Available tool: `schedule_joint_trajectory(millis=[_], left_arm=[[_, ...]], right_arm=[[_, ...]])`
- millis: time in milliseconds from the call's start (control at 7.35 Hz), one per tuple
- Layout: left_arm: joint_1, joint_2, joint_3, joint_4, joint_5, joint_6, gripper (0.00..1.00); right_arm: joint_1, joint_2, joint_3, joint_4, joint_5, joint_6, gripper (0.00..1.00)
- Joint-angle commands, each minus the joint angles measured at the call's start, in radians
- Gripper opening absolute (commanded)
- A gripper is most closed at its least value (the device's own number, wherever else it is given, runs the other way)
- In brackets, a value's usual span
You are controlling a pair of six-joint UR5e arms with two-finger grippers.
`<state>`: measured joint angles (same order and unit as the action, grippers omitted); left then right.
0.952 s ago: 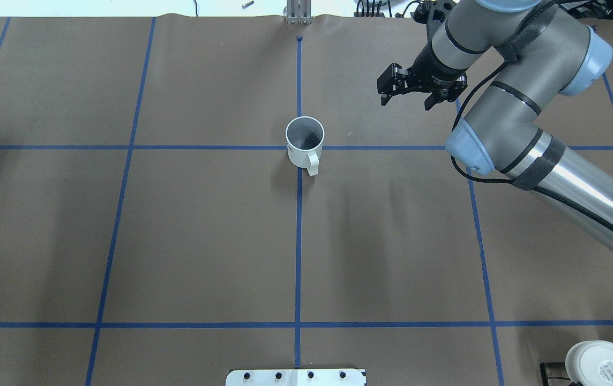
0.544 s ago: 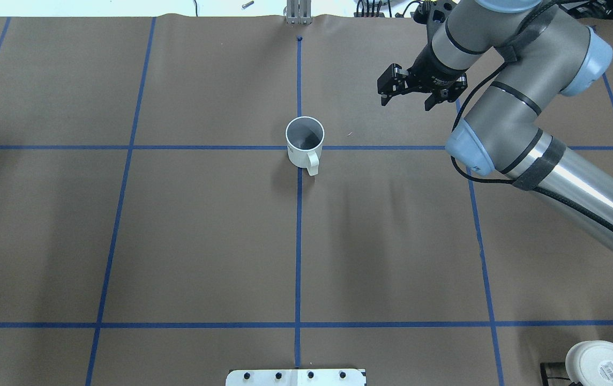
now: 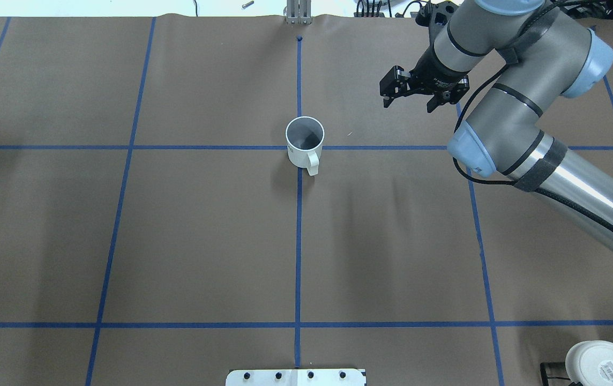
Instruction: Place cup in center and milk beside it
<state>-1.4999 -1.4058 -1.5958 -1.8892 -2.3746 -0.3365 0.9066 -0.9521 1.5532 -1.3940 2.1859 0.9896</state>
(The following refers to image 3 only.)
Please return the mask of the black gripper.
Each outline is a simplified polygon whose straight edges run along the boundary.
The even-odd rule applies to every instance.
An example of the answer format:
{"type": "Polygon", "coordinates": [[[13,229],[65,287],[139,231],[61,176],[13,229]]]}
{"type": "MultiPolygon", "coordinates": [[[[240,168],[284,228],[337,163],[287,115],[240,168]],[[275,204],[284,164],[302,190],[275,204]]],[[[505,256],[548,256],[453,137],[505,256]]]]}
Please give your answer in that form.
{"type": "Polygon", "coordinates": [[[433,63],[421,60],[419,69],[405,71],[394,65],[380,80],[380,97],[383,108],[389,108],[397,98],[410,95],[430,95],[427,113],[433,113],[437,107],[446,103],[456,105],[468,93],[470,82],[464,74],[460,78],[448,76],[433,67],[433,63]]]}

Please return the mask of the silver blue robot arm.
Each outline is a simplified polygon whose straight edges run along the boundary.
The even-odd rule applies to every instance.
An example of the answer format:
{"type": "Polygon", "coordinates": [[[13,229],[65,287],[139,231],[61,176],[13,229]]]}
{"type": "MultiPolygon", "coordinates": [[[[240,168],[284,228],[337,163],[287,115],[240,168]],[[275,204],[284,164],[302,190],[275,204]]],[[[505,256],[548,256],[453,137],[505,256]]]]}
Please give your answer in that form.
{"type": "Polygon", "coordinates": [[[557,98],[590,91],[613,64],[613,49],[565,5],[574,1],[464,1],[452,11],[427,3],[416,22],[429,29],[428,49],[409,71],[390,68],[380,96],[384,107],[414,94],[431,96],[428,112],[456,105],[470,71],[496,52],[504,66],[447,144],[454,165],[475,183],[542,196],[613,251],[613,178],[537,127],[557,98]]]}

